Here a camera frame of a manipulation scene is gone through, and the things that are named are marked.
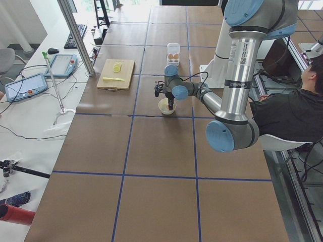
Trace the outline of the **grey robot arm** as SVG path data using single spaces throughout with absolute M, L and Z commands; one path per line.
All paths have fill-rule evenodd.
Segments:
M 186 82 L 176 66 L 168 65 L 154 92 L 167 97 L 169 108 L 175 100 L 197 97 L 214 113 L 206 127 L 209 145 L 218 152 L 231 152 L 258 140 L 258 126 L 245 113 L 258 50 L 265 40 L 295 32 L 298 1 L 219 1 L 219 6 L 224 20 L 214 58 L 205 69 L 210 82 Z M 222 96 L 210 90 L 210 83 L 223 87 Z

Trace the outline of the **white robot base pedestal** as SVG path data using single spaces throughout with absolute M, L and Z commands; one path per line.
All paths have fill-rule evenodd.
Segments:
M 215 72 L 215 68 L 213 65 L 200 65 L 199 69 L 200 72 L 207 72 L 209 77 L 213 76 Z

